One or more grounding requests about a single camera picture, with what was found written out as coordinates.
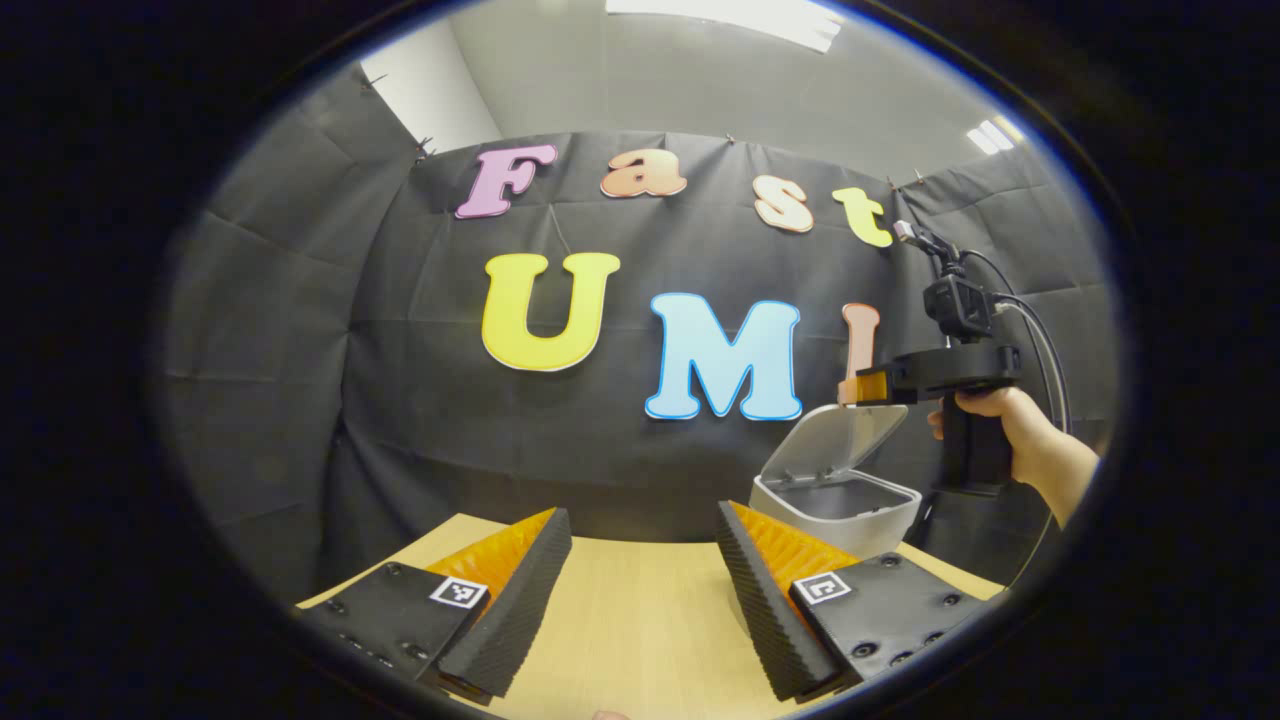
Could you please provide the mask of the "small ceiling light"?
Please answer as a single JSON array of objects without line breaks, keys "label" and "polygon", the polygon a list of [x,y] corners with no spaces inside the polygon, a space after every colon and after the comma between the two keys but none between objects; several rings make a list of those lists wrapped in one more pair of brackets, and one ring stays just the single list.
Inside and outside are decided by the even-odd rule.
[{"label": "small ceiling light", "polygon": [[1027,141],[1024,133],[1004,115],[982,120],[966,132],[966,137],[988,156],[1010,152]]}]

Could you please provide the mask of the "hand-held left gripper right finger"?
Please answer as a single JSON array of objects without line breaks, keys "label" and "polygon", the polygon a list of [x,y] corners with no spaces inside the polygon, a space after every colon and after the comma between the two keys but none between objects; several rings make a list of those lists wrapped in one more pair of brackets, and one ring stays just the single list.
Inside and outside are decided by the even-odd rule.
[{"label": "hand-held left gripper right finger", "polygon": [[733,501],[718,548],[777,700],[838,693],[924,656],[987,600],[899,552],[858,559]]}]

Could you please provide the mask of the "grey desktop garbage bin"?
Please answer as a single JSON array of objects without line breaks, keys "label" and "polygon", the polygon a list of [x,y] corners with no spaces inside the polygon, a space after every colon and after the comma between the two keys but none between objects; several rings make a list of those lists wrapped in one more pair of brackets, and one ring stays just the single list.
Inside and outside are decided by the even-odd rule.
[{"label": "grey desktop garbage bin", "polygon": [[785,620],[813,630],[788,597],[792,582],[896,550],[922,495],[860,468],[908,415],[901,405],[827,405],[803,416],[754,477],[748,503],[721,507],[765,562]]}]

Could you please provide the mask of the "wooden desktop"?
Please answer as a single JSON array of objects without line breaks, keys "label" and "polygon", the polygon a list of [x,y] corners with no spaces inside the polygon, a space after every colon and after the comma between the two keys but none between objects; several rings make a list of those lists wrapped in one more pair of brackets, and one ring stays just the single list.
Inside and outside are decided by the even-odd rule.
[{"label": "wooden desktop", "polygon": [[573,537],[512,687],[512,720],[776,720],[819,708],[774,697],[716,543]]}]

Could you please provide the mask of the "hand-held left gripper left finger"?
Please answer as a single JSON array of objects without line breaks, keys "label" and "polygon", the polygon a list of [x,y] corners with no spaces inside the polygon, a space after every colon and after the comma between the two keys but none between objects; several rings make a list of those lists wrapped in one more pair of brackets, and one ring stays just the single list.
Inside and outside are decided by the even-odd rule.
[{"label": "hand-held left gripper left finger", "polygon": [[380,673],[489,705],[530,653],[572,547],[548,509],[425,568],[387,561],[300,620]]}]

